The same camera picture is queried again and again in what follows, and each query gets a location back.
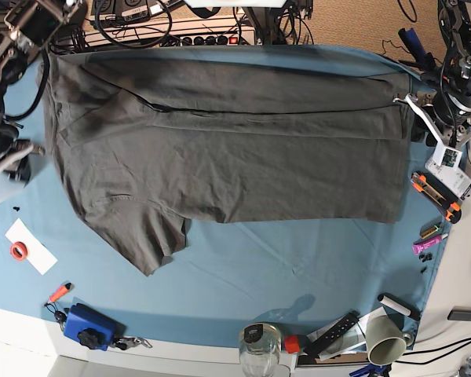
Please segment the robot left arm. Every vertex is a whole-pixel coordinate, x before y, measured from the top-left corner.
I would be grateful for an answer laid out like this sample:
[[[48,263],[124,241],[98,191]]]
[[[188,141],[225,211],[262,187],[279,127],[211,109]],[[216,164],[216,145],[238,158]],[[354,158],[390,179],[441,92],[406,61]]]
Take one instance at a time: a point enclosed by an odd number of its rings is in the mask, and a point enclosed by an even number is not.
[[[471,1],[438,1],[439,28],[446,45],[438,61],[426,51],[413,29],[398,31],[414,58],[402,63],[418,69],[420,79],[436,91],[433,99],[418,103],[436,124],[445,145],[457,147],[471,116]]]

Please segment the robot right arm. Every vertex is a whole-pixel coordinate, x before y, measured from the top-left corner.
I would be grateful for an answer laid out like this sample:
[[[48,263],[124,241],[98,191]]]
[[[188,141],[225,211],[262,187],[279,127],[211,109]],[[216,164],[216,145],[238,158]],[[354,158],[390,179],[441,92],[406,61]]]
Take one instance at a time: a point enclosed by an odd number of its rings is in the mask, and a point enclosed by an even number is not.
[[[85,1],[22,1],[6,14],[8,30],[0,33],[0,174],[8,172],[20,180],[23,161],[31,154],[43,154],[42,147],[19,138],[19,121],[39,105],[46,88],[50,67],[48,45],[62,28],[86,6]],[[19,115],[5,113],[4,96],[9,86],[24,76],[34,61],[30,53],[42,57],[44,72],[31,106]]]

